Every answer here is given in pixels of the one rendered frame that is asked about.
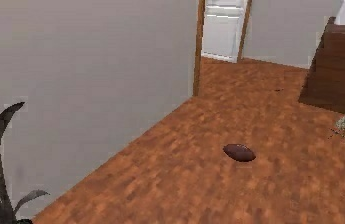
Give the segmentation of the brown oval ball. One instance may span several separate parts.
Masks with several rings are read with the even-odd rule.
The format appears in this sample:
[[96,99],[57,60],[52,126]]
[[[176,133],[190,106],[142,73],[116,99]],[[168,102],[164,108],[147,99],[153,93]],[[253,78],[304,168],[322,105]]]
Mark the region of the brown oval ball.
[[223,147],[223,151],[238,162],[250,162],[256,158],[255,153],[243,144],[228,144]]

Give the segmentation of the white room door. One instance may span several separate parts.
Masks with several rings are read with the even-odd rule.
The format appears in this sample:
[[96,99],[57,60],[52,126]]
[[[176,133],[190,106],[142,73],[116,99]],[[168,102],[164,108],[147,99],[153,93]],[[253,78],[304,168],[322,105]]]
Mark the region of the white room door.
[[248,0],[206,0],[201,55],[237,61]]

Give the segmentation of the brown wooden chest of drawers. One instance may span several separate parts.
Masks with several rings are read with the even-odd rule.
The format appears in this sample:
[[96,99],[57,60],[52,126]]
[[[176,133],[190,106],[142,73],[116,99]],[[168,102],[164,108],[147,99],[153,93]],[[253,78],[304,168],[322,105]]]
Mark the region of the brown wooden chest of drawers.
[[324,28],[298,101],[345,113],[345,25],[330,17]]

